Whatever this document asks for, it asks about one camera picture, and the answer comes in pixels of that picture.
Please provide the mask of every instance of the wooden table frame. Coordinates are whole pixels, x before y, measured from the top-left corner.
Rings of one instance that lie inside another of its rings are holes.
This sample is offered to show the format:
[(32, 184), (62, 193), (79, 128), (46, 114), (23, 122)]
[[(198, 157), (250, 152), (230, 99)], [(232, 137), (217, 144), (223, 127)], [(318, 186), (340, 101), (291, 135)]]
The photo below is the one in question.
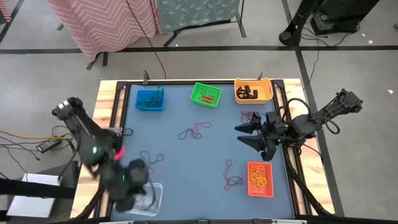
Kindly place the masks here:
[[(192, 85), (196, 82), (208, 83), (213, 85), (232, 84), (233, 79), (214, 79), (214, 80), (148, 80), (148, 85)], [(305, 101), (304, 92), (300, 79), (283, 79), (273, 80), (274, 87), (274, 104), (283, 114), (284, 106), (287, 100), (291, 98), (300, 98)], [(123, 127), (124, 112), (127, 105), (127, 94), (129, 85), (127, 84), (143, 84), (143, 80), (110, 80), (102, 81), (99, 86), (98, 97), (96, 100), (93, 120), (102, 128)], [(306, 107), (300, 102), (293, 101), (290, 103), (290, 114), (292, 118), (300, 114), (307, 113)], [(307, 140), (306, 144), (318, 150), (317, 140), (315, 138)], [(308, 189), (322, 206), (330, 213), (335, 212), (335, 207), (331, 199), (331, 193), (326, 180), (326, 172), (323, 168), (322, 161), (316, 152), (302, 148), (302, 154), (297, 155), (296, 151), (287, 148), (290, 160), (295, 167), (299, 176), (304, 177), (304, 181)], [(316, 215), (314, 209), (310, 206), (307, 199), (303, 197), (300, 188), (289, 178), (289, 189), (292, 197), (292, 206), (295, 215)], [(92, 196), (98, 189), (100, 180), (93, 180), (90, 173), (82, 166), (80, 177), (75, 193), (75, 200), (72, 206), (71, 217), (77, 216), (88, 204)], [(339, 195), (334, 194), (333, 198), (340, 201)], [(94, 217), (108, 216), (110, 206), (108, 203), (108, 194), (103, 195), (102, 200), (97, 204), (96, 209), (91, 214)]]

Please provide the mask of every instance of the blue table surface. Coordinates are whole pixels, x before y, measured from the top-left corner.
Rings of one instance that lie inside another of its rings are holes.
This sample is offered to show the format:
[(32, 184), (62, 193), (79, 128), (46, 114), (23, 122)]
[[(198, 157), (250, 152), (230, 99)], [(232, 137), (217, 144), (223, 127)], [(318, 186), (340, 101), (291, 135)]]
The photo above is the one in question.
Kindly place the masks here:
[[(163, 185), (163, 199), (154, 217), (112, 211), (112, 221), (126, 220), (197, 220), (239, 218), (292, 218), (292, 202), (287, 174), (280, 148), (272, 164), (274, 197), (248, 195), (247, 163), (261, 161), (261, 155), (236, 137), (247, 135), (235, 131), (241, 124), (242, 111), (266, 113), (274, 110), (273, 102), (264, 105), (239, 105), (234, 99), (233, 85), (215, 85), (223, 89), (215, 109), (194, 104), (190, 95), (193, 85), (166, 85), (163, 111), (135, 109), (137, 90), (155, 90), (156, 86), (132, 85), (127, 103), (125, 128), (134, 130), (125, 136), (126, 153), (122, 165), (148, 151), (151, 159), (162, 153), (164, 161), (152, 166), (153, 182)], [(179, 140), (178, 134), (193, 128), (197, 122), (211, 122), (211, 128), (199, 128), (201, 139), (190, 135)], [(233, 165), (228, 176), (240, 176), (244, 184), (224, 190), (223, 171), (226, 160)]]

